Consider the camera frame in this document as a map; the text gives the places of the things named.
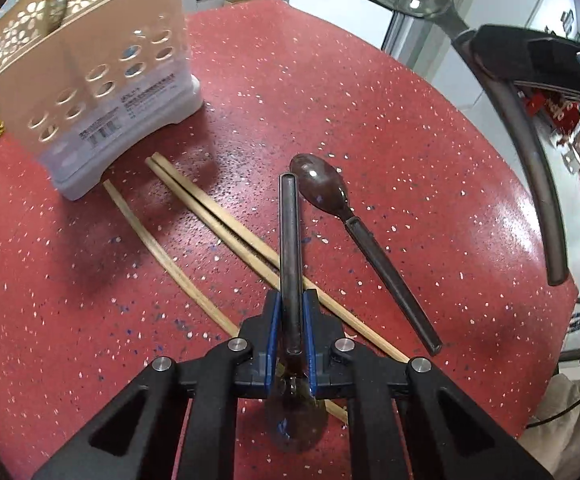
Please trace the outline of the dark brown plastic spoon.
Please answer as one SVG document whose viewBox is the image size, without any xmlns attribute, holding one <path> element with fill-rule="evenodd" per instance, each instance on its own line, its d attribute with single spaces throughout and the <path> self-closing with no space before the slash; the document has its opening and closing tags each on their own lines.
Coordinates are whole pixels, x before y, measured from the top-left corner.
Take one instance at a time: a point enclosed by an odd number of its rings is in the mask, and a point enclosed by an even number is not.
<svg viewBox="0 0 580 480">
<path fill-rule="evenodd" d="M 325 434 L 325 402 L 311 394 L 304 341 L 299 188 L 291 172 L 279 178 L 280 322 L 275 380 L 266 401 L 268 430 L 283 452 L 304 453 Z"/>
</svg>

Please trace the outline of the beige utensil holder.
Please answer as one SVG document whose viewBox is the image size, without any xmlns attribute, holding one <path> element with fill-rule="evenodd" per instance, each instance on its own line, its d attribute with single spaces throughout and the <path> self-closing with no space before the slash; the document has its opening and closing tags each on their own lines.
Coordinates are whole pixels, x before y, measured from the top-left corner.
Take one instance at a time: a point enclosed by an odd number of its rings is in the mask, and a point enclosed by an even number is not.
<svg viewBox="0 0 580 480">
<path fill-rule="evenodd" d="M 0 66 L 0 122 L 68 200 L 203 104 L 183 0 L 98 0 Z"/>
</svg>

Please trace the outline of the glass side table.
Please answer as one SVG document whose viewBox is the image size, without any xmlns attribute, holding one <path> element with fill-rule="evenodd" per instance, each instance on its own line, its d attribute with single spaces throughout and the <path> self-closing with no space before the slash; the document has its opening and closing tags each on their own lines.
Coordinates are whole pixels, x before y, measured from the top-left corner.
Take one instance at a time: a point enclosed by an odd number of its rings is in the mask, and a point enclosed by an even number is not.
<svg viewBox="0 0 580 480">
<path fill-rule="evenodd" d="M 454 0 L 373 0 L 381 6 L 422 18 L 438 26 L 450 38 L 455 51 L 479 81 L 514 144 L 530 187 L 544 248 L 547 283 L 557 286 L 570 275 L 566 232 L 558 194 L 546 154 L 534 125 L 518 97 L 518 91 L 502 76 L 485 70 L 474 52 L 480 29 L 470 28 L 456 10 Z"/>
</svg>

